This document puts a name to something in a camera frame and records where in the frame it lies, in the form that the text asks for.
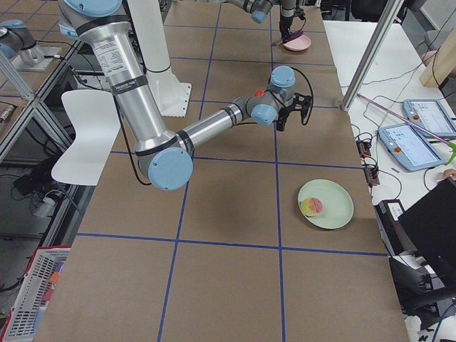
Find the robot label sticker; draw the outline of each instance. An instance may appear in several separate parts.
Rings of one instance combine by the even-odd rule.
[[[106,76],[112,76],[116,73],[127,70],[122,54],[115,42],[106,43],[93,49],[97,56],[100,66]]]

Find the green plate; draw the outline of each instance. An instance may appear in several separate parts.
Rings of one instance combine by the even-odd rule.
[[[323,212],[313,217],[304,215],[301,202],[316,197],[323,203]],[[349,193],[330,180],[311,180],[299,190],[298,206],[302,215],[318,227],[336,229],[345,226],[353,216],[353,201]]]

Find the food item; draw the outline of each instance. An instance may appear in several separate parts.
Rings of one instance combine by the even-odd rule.
[[[318,198],[307,197],[301,202],[301,210],[304,215],[312,217],[322,213],[323,203]]]

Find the white chair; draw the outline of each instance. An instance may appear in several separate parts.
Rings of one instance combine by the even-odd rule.
[[[57,182],[97,185],[120,124],[111,93],[72,90],[62,95],[76,138],[52,169]]]

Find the pink plate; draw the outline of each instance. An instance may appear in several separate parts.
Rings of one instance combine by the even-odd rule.
[[[311,39],[306,35],[301,35],[292,41],[284,44],[284,47],[291,51],[304,51],[312,44]]]

